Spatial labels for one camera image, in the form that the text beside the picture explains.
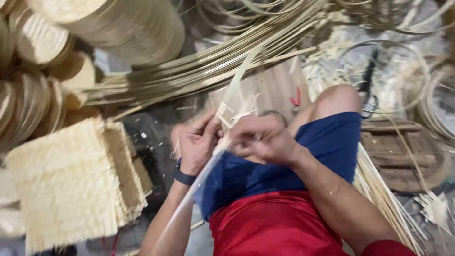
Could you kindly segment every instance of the wristwatch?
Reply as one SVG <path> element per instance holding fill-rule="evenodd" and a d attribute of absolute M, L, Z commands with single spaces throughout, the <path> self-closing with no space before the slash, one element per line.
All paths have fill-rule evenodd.
<path fill-rule="evenodd" d="M 176 181 L 185 185 L 192 185 L 196 178 L 197 176 L 187 175 L 180 171 L 180 161 L 176 164 L 174 168 L 174 179 Z"/>

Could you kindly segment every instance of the person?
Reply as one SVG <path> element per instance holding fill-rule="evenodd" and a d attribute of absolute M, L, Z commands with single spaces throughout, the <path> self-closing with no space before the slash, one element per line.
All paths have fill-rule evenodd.
<path fill-rule="evenodd" d="M 213 255 L 341 256 L 342 239 L 358 256 L 414 256 L 379 210 L 350 183 L 360 139 L 361 100 L 349 85 L 326 89 L 285 127 L 275 115 L 241 118 L 230 130 L 244 159 L 225 153 L 203 187 Z M 223 136 L 215 113 L 178 125 L 180 171 L 197 176 Z M 183 256 L 192 205 L 158 238 L 188 192 L 175 180 L 153 219 L 140 256 Z"/>

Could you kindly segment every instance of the black watch strap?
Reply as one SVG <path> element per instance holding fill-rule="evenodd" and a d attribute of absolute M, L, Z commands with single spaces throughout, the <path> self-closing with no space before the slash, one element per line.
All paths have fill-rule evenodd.
<path fill-rule="evenodd" d="M 192 185 L 196 180 L 197 176 L 186 175 L 180 171 L 180 163 L 178 163 L 174 168 L 174 179 L 185 185 Z"/>

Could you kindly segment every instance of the hand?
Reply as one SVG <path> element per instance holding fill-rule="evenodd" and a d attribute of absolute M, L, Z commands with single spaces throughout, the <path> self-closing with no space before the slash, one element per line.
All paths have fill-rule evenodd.
<path fill-rule="evenodd" d="M 231 129 L 230 136 L 234 145 L 242 144 L 250 153 L 274 164 L 292 166 L 302 157 L 302 151 L 308 151 L 274 115 L 243 117 Z"/>
<path fill-rule="evenodd" d="M 223 137 L 221 120 L 211 111 L 179 131 L 182 162 L 180 171 L 197 176 L 212 157 L 213 149 Z"/>

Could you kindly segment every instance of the man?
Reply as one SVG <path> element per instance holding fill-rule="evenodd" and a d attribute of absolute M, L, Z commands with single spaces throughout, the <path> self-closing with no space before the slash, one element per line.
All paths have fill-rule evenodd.
<path fill-rule="evenodd" d="M 350 184 L 360 137 L 360 105 L 351 86 L 338 85 L 325 90 L 287 128 L 273 115 L 238 121 L 230 137 L 252 156 L 248 160 L 224 154 L 202 192 L 201 212 L 210 222 L 215 256 L 347 255 L 341 239 L 357 256 L 414 255 Z M 214 114 L 174 129 L 172 141 L 175 145 L 179 138 L 181 165 L 150 224 L 141 256 L 184 255 L 191 205 L 157 240 L 188 191 L 189 176 L 199 174 L 214 142 L 222 137 Z"/>

